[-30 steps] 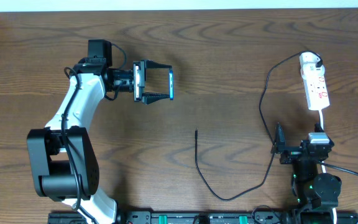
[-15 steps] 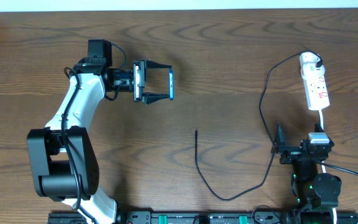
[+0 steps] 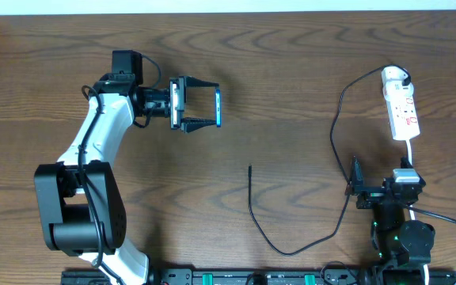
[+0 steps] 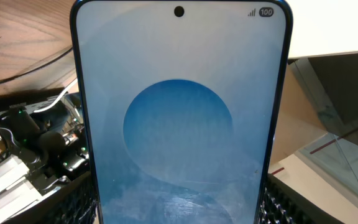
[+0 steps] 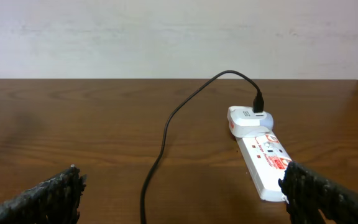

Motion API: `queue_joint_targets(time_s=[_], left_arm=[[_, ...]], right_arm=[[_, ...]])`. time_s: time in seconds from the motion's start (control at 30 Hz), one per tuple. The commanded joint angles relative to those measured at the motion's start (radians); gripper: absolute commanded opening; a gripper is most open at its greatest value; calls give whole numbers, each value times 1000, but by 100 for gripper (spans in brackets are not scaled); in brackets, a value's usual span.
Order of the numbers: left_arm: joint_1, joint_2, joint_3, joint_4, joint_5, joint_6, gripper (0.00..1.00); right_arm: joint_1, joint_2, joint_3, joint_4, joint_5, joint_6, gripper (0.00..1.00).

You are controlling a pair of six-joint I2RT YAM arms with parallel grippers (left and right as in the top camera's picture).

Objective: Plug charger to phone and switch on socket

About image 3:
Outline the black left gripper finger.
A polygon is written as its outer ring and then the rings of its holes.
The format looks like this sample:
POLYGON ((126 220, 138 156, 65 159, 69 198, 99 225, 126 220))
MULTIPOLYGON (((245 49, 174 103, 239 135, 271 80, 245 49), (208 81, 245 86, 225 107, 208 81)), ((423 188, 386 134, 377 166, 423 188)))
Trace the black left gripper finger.
POLYGON ((184 77, 184 86, 186 88, 207 88, 207 87, 212 87, 215 89, 219 88, 219 84, 217 82, 207 82, 207 81, 200 80, 198 78, 194 78, 191 76, 184 77))
POLYGON ((217 125, 215 120, 186 117, 186 118, 183 118, 183 120, 181 121, 180 129, 184 133, 191 133, 202 127, 209 127, 209 126, 213 126, 213 125, 217 125))

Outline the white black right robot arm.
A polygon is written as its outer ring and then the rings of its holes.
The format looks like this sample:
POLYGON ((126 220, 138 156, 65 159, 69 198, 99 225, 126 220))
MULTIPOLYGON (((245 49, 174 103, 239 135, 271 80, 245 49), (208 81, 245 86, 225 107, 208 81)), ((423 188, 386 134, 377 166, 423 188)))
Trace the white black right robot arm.
POLYGON ((370 210, 372 245, 380 261, 359 273, 362 284, 428 284, 428 264, 435 241, 432 225, 406 218, 405 211, 418 201, 426 185, 407 158, 379 186, 364 183, 357 158, 351 160, 346 193, 355 196, 358 209, 370 210))

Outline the blue Galaxy smartphone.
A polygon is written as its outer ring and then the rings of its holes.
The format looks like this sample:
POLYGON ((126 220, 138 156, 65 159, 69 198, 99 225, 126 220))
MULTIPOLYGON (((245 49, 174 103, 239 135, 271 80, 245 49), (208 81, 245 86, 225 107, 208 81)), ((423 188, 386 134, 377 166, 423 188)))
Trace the blue Galaxy smartphone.
POLYGON ((222 126, 222 106, 221 106, 221 90, 219 88, 215 89, 215 122, 216 127, 222 126))

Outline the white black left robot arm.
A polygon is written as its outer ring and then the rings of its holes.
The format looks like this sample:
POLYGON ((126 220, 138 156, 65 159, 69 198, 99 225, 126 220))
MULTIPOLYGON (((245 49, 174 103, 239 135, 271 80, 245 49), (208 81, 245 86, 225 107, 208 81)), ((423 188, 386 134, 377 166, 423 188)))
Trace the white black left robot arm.
POLYGON ((112 70, 82 94, 89 111, 74 141, 57 162, 39 165, 34 185, 46 246, 91 263, 67 270, 63 284, 159 284, 161 273, 126 236, 127 216, 112 166, 136 118, 169 119, 171 129, 191 133, 222 124, 217 82, 171 78, 168 87, 143 85, 145 55, 112 53, 112 70))

